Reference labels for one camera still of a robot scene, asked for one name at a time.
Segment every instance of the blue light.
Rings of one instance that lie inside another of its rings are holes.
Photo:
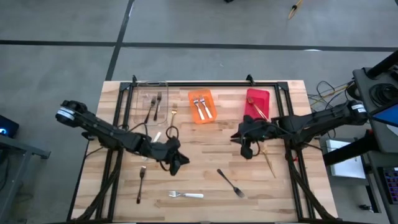
[[[5,130],[4,128],[0,128],[0,134],[6,135],[7,134],[7,130]]]

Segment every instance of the orange tray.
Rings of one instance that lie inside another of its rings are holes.
[[[206,102],[206,106],[209,109],[209,112],[212,116],[212,118],[209,118],[205,109],[205,106],[203,106],[202,103],[200,103],[200,96],[203,96]],[[204,123],[209,123],[214,121],[217,118],[217,110],[216,106],[214,105],[213,97],[211,95],[210,90],[195,90],[195,91],[189,91],[188,92],[188,98],[189,98],[189,105],[191,107],[191,113],[192,113],[192,118],[193,122],[196,124],[204,124]],[[203,114],[203,117],[205,119],[200,119],[199,111],[197,106],[193,103],[194,99],[197,99],[199,101],[199,108]]]

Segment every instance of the utensil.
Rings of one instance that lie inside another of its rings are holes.
[[[239,197],[241,197],[241,198],[244,197],[244,193],[243,193],[239,188],[235,187],[235,186],[226,178],[226,176],[224,175],[223,171],[221,171],[220,169],[217,169],[217,173],[219,173],[222,177],[224,177],[224,179],[225,179],[226,181],[228,181],[229,184],[231,184],[232,188],[234,189],[234,192],[235,192]]]
[[[150,101],[150,108],[149,108],[149,111],[148,111],[148,115],[145,118],[144,124],[148,123],[150,111],[155,106],[155,103],[156,103],[156,96],[152,97],[152,100]]]
[[[169,192],[169,196],[170,197],[179,197],[179,196],[184,196],[184,197],[194,197],[194,198],[203,198],[204,195],[203,194],[190,194],[190,193],[180,193],[180,192],[176,192],[176,191],[171,191]]]
[[[172,122],[170,123],[170,126],[173,126],[174,116],[176,114],[177,114],[177,104],[173,103],[173,107],[172,107]],[[169,136],[171,136],[171,132],[172,132],[172,128],[170,128],[170,130],[169,130]]]
[[[207,106],[206,106],[206,101],[205,101],[205,99],[204,99],[204,97],[203,97],[202,95],[200,95],[200,103],[202,103],[203,106],[205,107],[207,116],[208,116],[210,119],[213,118],[213,116],[211,115],[211,113],[210,113],[210,111],[209,111],[209,108],[207,108]]]
[[[203,113],[201,112],[201,109],[200,109],[200,107],[199,107],[198,98],[194,98],[194,99],[193,99],[193,103],[194,103],[195,106],[198,108],[198,112],[199,112],[200,119],[201,119],[201,120],[204,120],[205,117],[203,116]]]
[[[262,149],[261,152],[264,153],[264,155],[265,155],[265,157],[266,157],[266,161],[267,161],[268,166],[269,166],[269,169],[271,170],[272,175],[274,176],[274,178],[276,178],[274,169],[272,168],[272,165],[271,165],[271,163],[269,162],[269,159],[268,159],[268,156],[267,156],[267,151],[266,151],[265,149]]]
[[[269,121],[269,119],[267,118],[267,116],[266,116],[266,115],[260,110],[260,108],[254,103],[254,100],[253,100],[250,96],[248,96],[246,99],[248,100],[248,103],[249,103],[250,105],[253,105],[253,106],[254,106],[254,108],[256,109],[256,111],[260,114],[260,116],[261,116],[263,119],[266,119],[267,121]]]
[[[162,92],[157,92],[157,105],[156,105],[156,112],[154,116],[154,121],[157,120],[157,112],[159,111],[160,101],[162,100]]]
[[[139,171],[139,177],[141,178],[141,183],[139,184],[139,191],[138,191],[138,196],[137,196],[137,203],[141,203],[141,187],[142,187],[142,180],[145,176],[145,170],[147,167],[142,166],[141,170]]]

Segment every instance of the gold fork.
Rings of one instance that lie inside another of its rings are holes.
[[[177,114],[177,104],[173,103],[173,107],[172,107],[172,122],[170,123],[170,126],[173,126],[173,121],[174,121],[174,115]]]

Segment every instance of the white handle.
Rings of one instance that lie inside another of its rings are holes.
[[[203,113],[201,112],[200,108],[198,108],[198,112],[199,112],[199,115],[200,115],[200,119],[205,119],[205,117],[203,116]]]
[[[203,198],[203,194],[184,194],[186,197],[195,197],[195,198]]]
[[[208,116],[210,119],[213,118],[213,116],[212,116],[211,113],[210,113],[210,110],[209,110],[207,107],[205,107],[205,110],[206,110],[207,116]]]

